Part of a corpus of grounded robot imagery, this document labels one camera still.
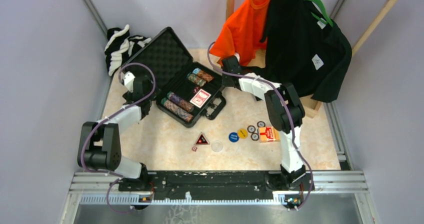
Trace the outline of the aluminium frame rail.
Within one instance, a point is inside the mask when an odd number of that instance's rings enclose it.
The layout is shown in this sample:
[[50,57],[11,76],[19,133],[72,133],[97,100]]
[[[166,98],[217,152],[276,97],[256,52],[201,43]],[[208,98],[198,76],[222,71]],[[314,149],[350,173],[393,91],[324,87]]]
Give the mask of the aluminium frame rail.
[[151,171],[147,180],[76,172],[60,223],[378,224],[362,171]]

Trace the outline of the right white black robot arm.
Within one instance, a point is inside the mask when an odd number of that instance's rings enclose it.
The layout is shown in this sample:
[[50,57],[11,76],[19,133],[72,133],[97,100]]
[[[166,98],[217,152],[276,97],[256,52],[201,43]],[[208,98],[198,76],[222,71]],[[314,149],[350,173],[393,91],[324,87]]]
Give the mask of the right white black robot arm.
[[300,135],[306,113],[293,84],[276,83],[250,72],[242,74],[236,55],[222,59],[222,84],[250,93],[265,101],[268,118],[278,131],[281,146],[281,183],[287,190],[295,190],[306,174],[300,152]]

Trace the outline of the orange boxed card deck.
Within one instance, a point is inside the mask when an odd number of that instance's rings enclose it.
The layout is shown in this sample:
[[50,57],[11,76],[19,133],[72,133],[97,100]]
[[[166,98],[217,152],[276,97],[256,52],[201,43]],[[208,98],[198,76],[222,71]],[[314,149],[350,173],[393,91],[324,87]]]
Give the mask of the orange boxed card deck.
[[273,126],[265,126],[258,128],[259,141],[261,143],[279,142],[280,134]]

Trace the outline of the blue orange chip stack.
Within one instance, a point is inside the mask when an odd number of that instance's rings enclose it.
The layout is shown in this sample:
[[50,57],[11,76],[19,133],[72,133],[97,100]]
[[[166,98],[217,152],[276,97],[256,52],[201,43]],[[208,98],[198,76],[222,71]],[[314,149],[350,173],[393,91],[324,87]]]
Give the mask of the blue orange chip stack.
[[172,101],[170,101],[167,98],[163,98],[160,101],[160,103],[167,110],[169,110],[170,112],[172,112],[173,114],[175,114],[176,116],[178,116],[179,118],[181,118],[182,120],[184,120],[185,122],[191,122],[192,119],[194,118],[194,116],[192,114],[190,114],[189,112],[185,111],[184,109],[182,109],[181,107],[179,107],[178,105],[176,105],[175,103],[173,103]]

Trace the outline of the blue small blind button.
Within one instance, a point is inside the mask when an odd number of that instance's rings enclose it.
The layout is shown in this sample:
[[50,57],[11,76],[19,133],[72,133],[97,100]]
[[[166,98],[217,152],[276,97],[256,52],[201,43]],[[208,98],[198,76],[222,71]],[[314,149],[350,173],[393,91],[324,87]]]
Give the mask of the blue small blind button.
[[229,139],[230,142],[236,143],[236,142],[239,141],[240,137],[239,137],[239,135],[236,132],[231,132],[228,135],[228,139]]

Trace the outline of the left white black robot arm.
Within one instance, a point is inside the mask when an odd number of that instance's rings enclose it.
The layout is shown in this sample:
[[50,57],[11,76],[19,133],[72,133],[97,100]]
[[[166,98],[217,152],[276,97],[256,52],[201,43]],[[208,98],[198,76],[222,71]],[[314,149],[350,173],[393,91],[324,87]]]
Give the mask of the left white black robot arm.
[[136,77],[134,92],[141,99],[123,105],[109,117],[87,121],[82,125],[77,155],[77,164],[81,168],[91,173],[128,179],[138,191],[149,187],[150,177],[146,165],[123,156],[121,134],[149,114],[156,84],[152,72],[150,76]]

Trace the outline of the red playing card deck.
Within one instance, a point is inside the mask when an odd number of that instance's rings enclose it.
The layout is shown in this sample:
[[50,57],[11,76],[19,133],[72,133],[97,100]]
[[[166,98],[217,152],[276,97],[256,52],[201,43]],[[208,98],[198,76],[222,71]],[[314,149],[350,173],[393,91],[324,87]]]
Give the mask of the red playing card deck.
[[200,89],[191,99],[190,103],[197,108],[202,108],[204,104],[210,99],[211,94],[203,89]]

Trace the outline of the black poker set case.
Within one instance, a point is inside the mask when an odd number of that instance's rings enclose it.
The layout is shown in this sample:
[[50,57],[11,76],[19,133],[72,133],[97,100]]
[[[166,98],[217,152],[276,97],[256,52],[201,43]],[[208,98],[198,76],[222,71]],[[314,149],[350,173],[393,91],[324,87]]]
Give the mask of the black poker set case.
[[[150,73],[154,74],[156,89],[151,103],[155,103],[161,111],[187,128],[193,127],[200,117],[214,120],[226,105],[226,99],[222,95],[224,88],[222,77],[195,61],[171,27],[166,27],[159,32],[150,43],[130,57],[127,63],[129,66],[123,69],[125,73],[131,72],[136,77],[144,75],[149,77]],[[192,83],[187,79],[187,75],[195,68],[202,69],[214,79],[206,82],[203,87]],[[168,92],[173,92],[190,102],[200,89],[210,93],[211,97],[202,108],[193,105],[194,110],[189,112],[193,115],[190,122],[185,122],[161,104],[161,100],[167,98]]]

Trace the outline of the black t-shirt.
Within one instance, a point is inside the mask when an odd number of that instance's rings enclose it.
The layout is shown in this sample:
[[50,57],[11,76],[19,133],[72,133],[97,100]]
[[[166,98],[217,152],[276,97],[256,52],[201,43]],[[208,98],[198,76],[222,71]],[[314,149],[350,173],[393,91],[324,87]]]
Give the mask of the black t-shirt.
[[311,1],[270,0],[262,40],[265,67],[244,67],[271,82],[292,83],[300,97],[330,103],[340,93],[352,47],[337,23],[324,24]]

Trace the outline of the purple black chip stack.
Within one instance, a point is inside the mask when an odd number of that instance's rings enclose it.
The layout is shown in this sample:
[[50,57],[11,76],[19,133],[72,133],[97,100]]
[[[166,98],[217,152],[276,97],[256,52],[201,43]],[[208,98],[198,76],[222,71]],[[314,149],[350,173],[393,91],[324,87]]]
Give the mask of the purple black chip stack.
[[166,95],[166,97],[174,104],[176,104],[178,107],[180,107],[181,109],[183,109],[186,112],[192,112],[194,110],[194,106],[186,101],[185,99],[183,99],[182,97],[180,97],[179,95],[175,94],[172,91],[169,91]]

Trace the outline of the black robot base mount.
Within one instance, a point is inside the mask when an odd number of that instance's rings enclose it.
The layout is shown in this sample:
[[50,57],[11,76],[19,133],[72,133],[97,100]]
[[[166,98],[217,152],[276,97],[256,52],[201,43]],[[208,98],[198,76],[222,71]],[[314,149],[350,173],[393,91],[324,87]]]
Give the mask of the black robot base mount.
[[307,174],[286,185],[280,171],[151,171],[147,185],[132,179],[118,182],[121,192],[153,192],[155,200],[182,200],[190,194],[195,201],[262,201],[273,199],[274,191],[307,190]]

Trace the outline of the red yellow chip stack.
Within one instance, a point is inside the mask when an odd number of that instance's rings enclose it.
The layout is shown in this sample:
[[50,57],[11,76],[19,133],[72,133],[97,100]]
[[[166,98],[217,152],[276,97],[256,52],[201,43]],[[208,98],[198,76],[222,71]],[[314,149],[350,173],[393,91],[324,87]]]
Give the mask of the red yellow chip stack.
[[211,82],[214,79],[212,75],[200,68],[195,68],[192,73],[198,76],[199,78],[205,80],[206,82]]

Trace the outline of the yellow big blind button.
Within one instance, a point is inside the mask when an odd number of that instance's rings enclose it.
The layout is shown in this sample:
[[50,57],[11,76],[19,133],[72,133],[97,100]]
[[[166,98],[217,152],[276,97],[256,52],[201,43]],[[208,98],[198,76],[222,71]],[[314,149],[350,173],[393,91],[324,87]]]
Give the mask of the yellow big blind button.
[[239,137],[240,139],[246,139],[246,138],[248,138],[248,137],[249,137],[249,132],[248,132],[248,130],[247,130],[247,129],[245,129],[245,128],[240,128],[240,129],[237,131],[237,135],[238,135],[238,137]]

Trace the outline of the green orange chip stack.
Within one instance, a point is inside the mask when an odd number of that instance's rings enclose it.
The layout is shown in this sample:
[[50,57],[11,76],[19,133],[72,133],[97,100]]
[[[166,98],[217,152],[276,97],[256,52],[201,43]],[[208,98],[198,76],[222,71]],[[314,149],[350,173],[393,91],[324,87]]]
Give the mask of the green orange chip stack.
[[190,82],[194,83],[199,87],[203,87],[207,83],[204,79],[194,73],[189,73],[186,77]]

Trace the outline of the black red triangle token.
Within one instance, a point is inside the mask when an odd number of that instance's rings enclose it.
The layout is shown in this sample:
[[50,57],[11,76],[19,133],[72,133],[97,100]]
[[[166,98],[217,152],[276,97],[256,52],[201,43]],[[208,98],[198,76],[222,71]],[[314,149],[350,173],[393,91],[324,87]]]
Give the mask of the black red triangle token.
[[210,141],[206,138],[206,135],[203,132],[199,134],[199,136],[197,137],[194,143],[195,146],[203,146],[203,145],[210,145],[210,144],[211,144]]

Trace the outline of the orange black 100 chip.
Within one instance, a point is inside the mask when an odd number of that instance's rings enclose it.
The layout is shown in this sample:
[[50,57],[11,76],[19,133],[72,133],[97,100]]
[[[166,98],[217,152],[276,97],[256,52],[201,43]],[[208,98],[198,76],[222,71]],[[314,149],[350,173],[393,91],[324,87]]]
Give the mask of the orange black 100 chip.
[[247,131],[249,132],[249,133],[255,133],[256,132],[256,127],[254,126],[254,125],[249,125],[248,127],[247,127]]
[[263,128],[263,127],[265,127],[265,126],[266,126],[266,123],[265,123],[264,121],[261,121],[261,120],[260,120],[260,121],[258,121],[258,122],[257,122],[257,127],[258,127],[258,128]]
[[253,141],[258,141],[258,140],[260,139],[260,136],[259,136],[259,134],[258,134],[258,133],[252,133],[252,134],[251,134],[251,136],[250,136],[250,138],[251,138]]

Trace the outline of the clear dealer button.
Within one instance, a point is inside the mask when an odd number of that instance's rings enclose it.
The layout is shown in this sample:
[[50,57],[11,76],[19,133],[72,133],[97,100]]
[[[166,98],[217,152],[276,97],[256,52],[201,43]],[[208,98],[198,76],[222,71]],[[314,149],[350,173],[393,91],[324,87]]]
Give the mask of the clear dealer button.
[[214,141],[211,143],[211,149],[213,152],[219,153],[223,150],[224,145],[221,141]]

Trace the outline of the green clothes hanger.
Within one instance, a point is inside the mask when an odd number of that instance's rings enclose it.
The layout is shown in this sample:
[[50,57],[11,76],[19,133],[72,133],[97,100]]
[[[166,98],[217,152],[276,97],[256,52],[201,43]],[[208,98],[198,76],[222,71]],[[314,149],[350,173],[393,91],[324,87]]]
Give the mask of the green clothes hanger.
[[321,0],[304,0],[304,1],[309,1],[315,4],[317,8],[319,9],[322,17],[325,19],[325,23],[330,25],[331,27],[334,26],[334,23],[332,19],[329,17],[329,15],[327,14],[326,8]]

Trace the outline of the orange t-shirt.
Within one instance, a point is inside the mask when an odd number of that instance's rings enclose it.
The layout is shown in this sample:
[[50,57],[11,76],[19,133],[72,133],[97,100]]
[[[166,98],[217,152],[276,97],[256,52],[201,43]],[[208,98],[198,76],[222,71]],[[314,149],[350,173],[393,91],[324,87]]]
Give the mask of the orange t-shirt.
[[239,64],[247,66],[256,58],[257,50],[265,50],[267,41],[261,42],[270,0],[245,0],[226,20],[209,53],[222,60],[239,55]]

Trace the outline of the black white striped cloth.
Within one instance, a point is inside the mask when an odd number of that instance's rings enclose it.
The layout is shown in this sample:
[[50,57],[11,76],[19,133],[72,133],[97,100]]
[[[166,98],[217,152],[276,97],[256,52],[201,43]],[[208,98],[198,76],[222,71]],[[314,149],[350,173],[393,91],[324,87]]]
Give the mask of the black white striped cloth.
[[131,35],[130,25],[107,30],[107,44],[104,48],[105,64],[110,77],[133,55],[152,41],[151,37]]

